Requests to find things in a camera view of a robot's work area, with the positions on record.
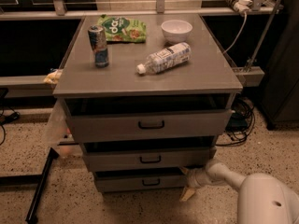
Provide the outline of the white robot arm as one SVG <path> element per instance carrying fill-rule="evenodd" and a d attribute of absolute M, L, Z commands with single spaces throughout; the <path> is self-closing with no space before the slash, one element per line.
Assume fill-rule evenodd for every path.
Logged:
<path fill-rule="evenodd" d="M 229 185 L 238 193 L 237 224 L 299 224 L 299 196 L 271 175 L 241 175 L 217 159 L 202 168 L 181 167 L 185 202 L 201 187 Z"/>

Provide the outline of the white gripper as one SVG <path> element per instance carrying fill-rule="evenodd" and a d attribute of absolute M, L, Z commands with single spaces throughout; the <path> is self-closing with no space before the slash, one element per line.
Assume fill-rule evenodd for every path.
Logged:
<path fill-rule="evenodd" d="M 187 202 L 196 192 L 196 189 L 202 188 L 214 183 L 213 178 L 205 168 L 188 169 L 180 167 L 180 171 L 186 175 L 188 187 L 185 187 L 180 195 L 181 202 Z"/>

